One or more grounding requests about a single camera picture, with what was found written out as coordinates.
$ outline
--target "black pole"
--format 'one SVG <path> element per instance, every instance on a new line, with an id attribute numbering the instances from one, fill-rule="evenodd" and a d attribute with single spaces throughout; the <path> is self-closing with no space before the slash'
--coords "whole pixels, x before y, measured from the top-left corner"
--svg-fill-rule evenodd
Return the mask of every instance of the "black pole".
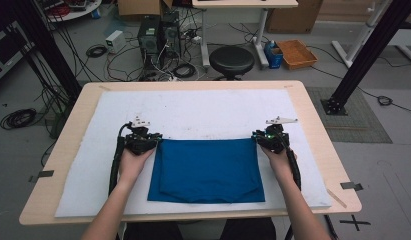
<path id="1" fill-rule="evenodd" d="M 393 0 L 373 33 L 354 60 L 329 100 L 323 100 L 327 114 L 338 114 L 368 70 L 411 13 L 411 0 Z"/>
<path id="2" fill-rule="evenodd" d="M 39 9 L 37 9 L 33 1 L 35 0 L 11 0 L 6 4 L 9 4 L 10 10 L 13 11 L 18 24 L 24 29 L 28 39 L 33 41 L 64 88 L 69 98 L 69 104 L 74 105 L 80 95 L 81 86 L 56 45 L 55 40 L 47 30 L 45 23 L 39 15 Z"/>

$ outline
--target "stool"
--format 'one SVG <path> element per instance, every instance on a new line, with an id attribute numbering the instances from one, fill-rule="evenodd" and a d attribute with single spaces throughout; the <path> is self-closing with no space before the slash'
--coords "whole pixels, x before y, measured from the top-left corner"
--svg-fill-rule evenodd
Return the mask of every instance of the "stool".
<path id="1" fill-rule="evenodd" d="M 209 56 L 209 63 L 217 72 L 224 76 L 214 79 L 241 80 L 236 75 L 243 75 L 249 72 L 254 64 L 255 59 L 252 53 L 240 47 L 221 47 L 213 51 Z"/>

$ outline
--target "basket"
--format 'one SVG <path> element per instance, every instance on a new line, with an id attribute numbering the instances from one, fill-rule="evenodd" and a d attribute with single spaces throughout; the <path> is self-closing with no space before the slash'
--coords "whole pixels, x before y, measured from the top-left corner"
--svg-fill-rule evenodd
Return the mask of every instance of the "basket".
<path id="1" fill-rule="evenodd" d="M 312 66 L 317 57 L 299 40 L 277 42 L 289 70 Z"/>

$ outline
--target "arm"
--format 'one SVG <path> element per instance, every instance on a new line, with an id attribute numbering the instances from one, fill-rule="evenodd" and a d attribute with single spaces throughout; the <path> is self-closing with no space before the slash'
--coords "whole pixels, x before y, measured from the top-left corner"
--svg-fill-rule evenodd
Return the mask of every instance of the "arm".
<path id="1" fill-rule="evenodd" d="M 136 156 L 132 152 L 124 149 L 121 156 L 120 179 L 115 186 L 111 195 L 93 219 L 84 232 L 81 239 L 109 239 L 114 240 L 118 232 L 118 227 L 123 216 L 127 199 L 137 180 L 140 172 L 143 170 L 146 159 L 152 154 L 153 150 Z"/>
<path id="2" fill-rule="evenodd" d="M 280 154 L 275 154 L 266 148 L 262 148 L 262 150 L 270 159 L 271 168 L 282 189 L 295 239 L 330 239 L 293 181 L 286 150 L 283 150 Z"/>

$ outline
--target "blue cloth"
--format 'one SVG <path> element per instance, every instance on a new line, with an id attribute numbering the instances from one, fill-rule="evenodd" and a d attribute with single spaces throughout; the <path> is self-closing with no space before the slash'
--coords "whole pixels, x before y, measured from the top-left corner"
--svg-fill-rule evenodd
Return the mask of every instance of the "blue cloth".
<path id="1" fill-rule="evenodd" d="M 265 202 L 256 143 L 252 139 L 164 139 L 156 149 L 148 200 Z"/>

